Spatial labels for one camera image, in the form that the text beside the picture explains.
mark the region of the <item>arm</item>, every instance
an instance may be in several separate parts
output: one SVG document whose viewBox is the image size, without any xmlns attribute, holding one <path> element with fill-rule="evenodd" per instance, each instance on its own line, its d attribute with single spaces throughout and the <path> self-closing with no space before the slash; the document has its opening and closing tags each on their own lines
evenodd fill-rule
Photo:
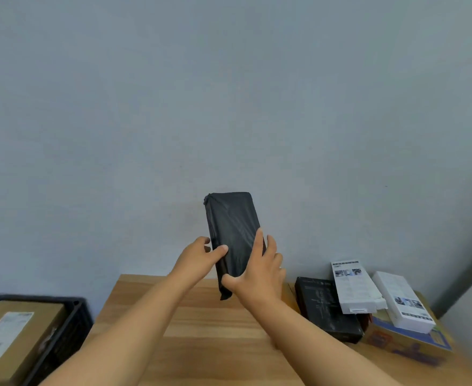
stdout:
<svg viewBox="0 0 472 386">
<path fill-rule="evenodd" d="M 309 386 L 399 386 L 368 359 L 281 302 L 278 293 L 286 271 L 280 268 L 282 255 L 276 253 L 275 240 L 267 239 L 263 255 L 259 229 L 243 275 L 226 274 L 222 284 L 252 313 L 302 381 Z"/>
<path fill-rule="evenodd" d="M 147 368 L 182 297 L 227 253 L 208 252 L 207 237 L 188 245 L 172 272 L 112 328 L 76 352 L 42 386 L 133 386 Z"/>
</svg>

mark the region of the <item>wrapped package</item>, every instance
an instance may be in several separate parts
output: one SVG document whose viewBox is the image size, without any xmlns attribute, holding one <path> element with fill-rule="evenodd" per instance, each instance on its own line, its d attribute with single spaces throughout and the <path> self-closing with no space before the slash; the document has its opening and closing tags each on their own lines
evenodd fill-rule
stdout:
<svg viewBox="0 0 472 386">
<path fill-rule="evenodd" d="M 220 245 L 229 246 L 227 254 L 216 263 L 218 287 L 222 294 L 220 300 L 224 300 L 233 293 L 222 285 L 222 276 L 236 277 L 245 272 L 260 227 L 258 215 L 248 192 L 209 194 L 204 198 L 204 205 L 213 249 Z"/>
</svg>

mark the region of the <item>white box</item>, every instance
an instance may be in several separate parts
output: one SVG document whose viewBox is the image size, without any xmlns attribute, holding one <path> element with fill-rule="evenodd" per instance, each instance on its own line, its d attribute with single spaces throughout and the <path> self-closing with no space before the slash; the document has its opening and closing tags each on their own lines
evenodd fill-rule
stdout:
<svg viewBox="0 0 472 386">
<path fill-rule="evenodd" d="M 375 313 L 386 300 L 358 260 L 331 263 L 343 314 Z"/>
<path fill-rule="evenodd" d="M 372 280 L 386 299 L 388 315 L 397 328 L 429 333 L 436 325 L 403 276 L 376 272 Z"/>
</svg>

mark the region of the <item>plastic wrap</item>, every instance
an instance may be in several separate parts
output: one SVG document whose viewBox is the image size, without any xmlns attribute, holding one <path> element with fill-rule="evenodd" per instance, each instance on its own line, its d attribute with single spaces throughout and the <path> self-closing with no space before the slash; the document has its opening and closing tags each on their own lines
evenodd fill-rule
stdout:
<svg viewBox="0 0 472 386">
<path fill-rule="evenodd" d="M 222 285 L 222 276 L 236 277 L 245 272 L 260 226 L 258 215 L 248 192 L 209 194 L 204 198 L 204 205 L 213 249 L 224 244 L 229 246 L 227 254 L 216 263 L 220 300 L 224 300 L 233 293 Z"/>
</svg>

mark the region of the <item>hand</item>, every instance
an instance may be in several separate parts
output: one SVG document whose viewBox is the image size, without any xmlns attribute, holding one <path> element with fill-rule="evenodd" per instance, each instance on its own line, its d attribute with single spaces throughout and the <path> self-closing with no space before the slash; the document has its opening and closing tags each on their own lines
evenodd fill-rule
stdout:
<svg viewBox="0 0 472 386">
<path fill-rule="evenodd" d="M 181 283 L 191 289 L 199 281 L 206 277 L 214 264 L 225 256 L 229 247 L 220 245 L 214 251 L 206 246 L 210 239 L 208 237 L 198 237 L 182 251 L 179 259 L 169 276 L 177 276 Z"/>
<path fill-rule="evenodd" d="M 247 309 L 254 304 L 262 304 L 263 301 L 281 298 L 286 270 L 280 268 L 282 255 L 276 253 L 277 244 L 274 238 L 270 235 L 266 238 L 268 249 L 263 254 L 263 230 L 259 228 L 247 268 L 241 276 L 222 276 L 222 284 L 236 294 Z"/>
</svg>

